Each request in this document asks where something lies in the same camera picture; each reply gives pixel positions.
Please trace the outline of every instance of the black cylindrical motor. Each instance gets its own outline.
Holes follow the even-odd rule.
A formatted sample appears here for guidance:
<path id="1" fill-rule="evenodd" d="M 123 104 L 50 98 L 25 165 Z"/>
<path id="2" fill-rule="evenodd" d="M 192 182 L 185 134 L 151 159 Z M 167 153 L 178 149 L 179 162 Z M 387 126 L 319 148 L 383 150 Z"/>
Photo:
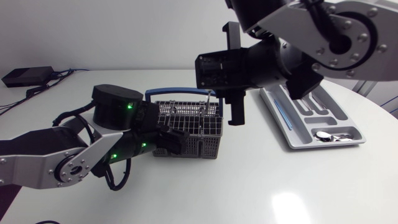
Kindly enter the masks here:
<path id="1" fill-rule="evenodd" d="M 143 95 L 120 86 L 97 85 L 92 97 L 96 103 L 93 118 L 96 124 L 112 130 L 127 130 Z"/>

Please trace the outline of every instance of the spoon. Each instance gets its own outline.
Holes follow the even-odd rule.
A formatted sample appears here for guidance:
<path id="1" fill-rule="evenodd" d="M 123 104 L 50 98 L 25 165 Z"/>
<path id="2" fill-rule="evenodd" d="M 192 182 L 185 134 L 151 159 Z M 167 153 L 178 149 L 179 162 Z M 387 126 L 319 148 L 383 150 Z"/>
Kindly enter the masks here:
<path id="1" fill-rule="evenodd" d="M 315 133 L 315 137 L 323 142 L 351 141 L 352 140 L 352 136 L 350 136 L 348 134 L 331 135 L 324 131 L 317 131 L 317 133 Z"/>

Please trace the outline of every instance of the cable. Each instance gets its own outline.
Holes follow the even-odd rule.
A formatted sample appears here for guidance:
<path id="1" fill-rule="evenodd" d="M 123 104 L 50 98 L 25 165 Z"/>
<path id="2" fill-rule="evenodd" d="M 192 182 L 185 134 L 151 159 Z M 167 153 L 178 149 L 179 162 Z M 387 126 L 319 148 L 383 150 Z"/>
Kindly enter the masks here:
<path id="1" fill-rule="evenodd" d="M 80 114 L 75 115 L 75 117 L 80 120 L 80 122 L 83 124 L 83 126 L 86 128 L 88 136 L 90 137 L 90 143 L 93 144 L 95 142 L 94 134 L 91 132 L 90 127 L 88 126 L 88 123 L 86 119 L 84 119 Z"/>
<path id="2" fill-rule="evenodd" d="M 70 72 L 70 71 L 75 72 L 75 71 L 90 71 L 90 70 L 89 69 L 84 69 L 84 68 L 69 68 L 69 69 L 66 69 L 66 70 L 61 71 L 61 72 L 53 72 L 53 74 L 61 74 L 61 73 Z"/>
<path id="3" fill-rule="evenodd" d="M 10 103 L 10 104 L 8 104 L 8 105 L 1 105 L 0 107 L 3 107 L 3 106 L 10 106 L 10 105 L 13 105 L 13 104 L 15 104 L 15 103 L 17 103 L 17 102 L 13 102 L 13 103 Z"/>
<path id="4" fill-rule="evenodd" d="M 106 172 L 105 172 L 105 179 L 106 179 L 106 183 L 108 184 L 108 187 L 114 191 L 122 189 L 129 178 L 130 169 L 131 169 L 131 158 L 128 158 L 128 159 L 126 159 L 126 171 L 124 172 L 123 179 L 122 179 L 122 181 L 120 181 L 120 183 L 118 185 L 115 185 L 111 166 L 109 164 L 107 164 Z"/>
<path id="5" fill-rule="evenodd" d="M 395 109 L 393 109 L 392 111 L 390 111 L 390 113 L 393 113 L 393 112 L 395 112 L 395 111 L 397 111 L 398 110 L 398 108 L 395 108 Z"/>
<path id="6" fill-rule="evenodd" d="M 64 75 L 64 76 L 63 76 L 62 78 L 60 78 L 58 81 L 56 81 L 55 83 L 53 83 L 53 84 L 51 84 L 51 85 L 49 85 L 49 86 L 46 86 L 43 90 L 40 90 L 40 91 L 37 92 L 37 93 L 31 93 L 31 94 L 30 94 L 29 96 L 27 96 L 26 98 L 24 98 L 24 99 L 22 99 L 22 100 L 20 100 L 20 101 L 17 101 L 17 102 L 15 102 L 15 103 L 9 104 L 9 105 L 12 105 L 12 106 L 8 107 L 5 111 L 1 112 L 1 113 L 0 113 L 0 116 L 3 115 L 3 114 L 5 114 L 5 113 L 7 113 L 7 111 L 13 109 L 14 107 L 20 105 L 21 103 L 23 103 L 23 102 L 25 102 L 25 101 L 31 99 L 32 97 L 37 96 L 37 95 L 39 95 L 39 94 L 41 94 L 41 93 L 43 93 L 43 92 L 49 90 L 51 87 L 58 85 L 62 80 L 64 80 L 66 77 L 69 77 L 72 73 L 73 73 L 73 71 L 69 71 L 66 75 Z"/>
<path id="7" fill-rule="evenodd" d="M 58 79 L 58 81 L 56 81 L 55 83 L 53 83 L 51 85 L 40 86 L 41 88 L 38 88 L 38 89 L 40 89 L 39 91 L 31 91 L 31 92 L 28 93 L 28 91 L 29 91 L 28 90 L 26 98 L 24 98 L 24 99 L 22 99 L 20 101 L 14 102 L 14 103 L 10 103 L 8 105 L 3 105 L 5 107 L 4 108 L 0 108 L 0 110 L 5 110 L 5 111 L 1 112 L 0 116 L 3 115 L 4 113 L 6 113 L 7 111 L 13 109 L 14 107 L 20 105 L 21 103 L 31 99 L 33 96 L 37 96 L 37 95 L 49 90 L 51 87 L 54 87 L 54 86 L 58 85 L 60 82 L 62 82 L 62 80 L 64 80 L 67 77 L 69 77 L 75 71 L 89 71 L 89 70 L 88 69 L 83 69 L 83 68 L 70 68 L 68 70 L 64 70 L 64 71 L 61 71 L 61 72 L 53 72 L 52 75 L 55 75 L 55 78 L 53 78 L 53 79 Z M 66 75 L 59 76 L 59 75 L 65 73 L 65 72 L 68 72 L 68 73 Z"/>
<path id="8" fill-rule="evenodd" d="M 71 116 L 76 116 L 83 112 L 86 112 L 86 111 L 92 109 L 95 105 L 96 105 L 96 103 L 94 101 L 91 101 L 89 104 L 87 104 L 86 106 L 84 106 L 82 108 L 78 108 L 73 111 L 64 112 L 64 113 L 60 114 L 57 118 L 55 118 L 55 120 L 52 122 L 53 123 L 52 126 L 53 127 L 58 126 L 58 125 L 60 125 L 60 123 L 63 119 L 69 118 Z"/>
<path id="9" fill-rule="evenodd" d="M 394 97 L 393 99 L 391 99 L 391 100 L 389 100 L 389 101 L 387 101 L 387 102 L 383 103 L 383 104 L 382 104 L 382 105 L 380 105 L 380 106 L 384 106 L 384 105 L 386 105 L 386 104 L 390 103 L 391 101 L 393 101 L 393 100 L 394 100 L 394 99 L 396 99 L 396 98 L 398 98 L 398 96 L 396 96 L 396 97 Z"/>
<path id="10" fill-rule="evenodd" d="M 333 19 L 322 7 L 323 0 L 301 0 L 307 11 L 310 13 L 315 27 L 319 33 L 331 44 L 336 52 L 344 52 L 348 46 L 342 38 Z"/>

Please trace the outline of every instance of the robotic arm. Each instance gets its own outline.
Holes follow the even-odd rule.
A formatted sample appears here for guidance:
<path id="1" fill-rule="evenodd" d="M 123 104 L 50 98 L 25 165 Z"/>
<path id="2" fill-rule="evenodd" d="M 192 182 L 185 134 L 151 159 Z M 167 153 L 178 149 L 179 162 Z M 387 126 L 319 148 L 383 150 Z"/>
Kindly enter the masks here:
<path id="1" fill-rule="evenodd" d="M 98 85 L 92 97 L 90 104 L 61 114 L 53 128 L 0 141 L 0 184 L 35 189 L 68 187 L 91 171 L 105 177 L 111 190 L 119 190 L 129 176 L 132 157 L 157 147 L 175 154 L 185 148 L 189 133 L 158 125 L 159 106 L 142 101 L 139 92 Z M 94 114 L 80 115 L 92 107 Z M 58 126 L 71 116 L 74 118 Z M 78 135 L 83 128 L 90 136 L 89 146 Z M 109 165 L 123 160 L 127 163 L 125 176 L 115 185 Z"/>
<path id="2" fill-rule="evenodd" d="M 398 80 L 398 4 L 390 1 L 226 0 L 241 27 L 261 41 L 241 48 L 238 31 L 224 29 L 229 49 L 199 55 L 197 87 L 213 89 L 231 104 L 231 125 L 244 124 L 245 90 L 282 75 L 293 100 L 316 88 L 323 76 Z"/>

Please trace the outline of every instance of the white wall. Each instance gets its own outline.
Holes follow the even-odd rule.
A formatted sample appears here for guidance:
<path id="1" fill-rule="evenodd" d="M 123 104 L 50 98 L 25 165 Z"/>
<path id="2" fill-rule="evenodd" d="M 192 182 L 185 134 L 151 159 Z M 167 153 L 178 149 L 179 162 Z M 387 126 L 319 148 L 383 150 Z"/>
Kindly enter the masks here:
<path id="1" fill-rule="evenodd" d="M 194 68 L 199 54 L 226 50 L 228 21 L 238 20 L 224 0 L 1 0 L 0 76 L 44 65 Z"/>

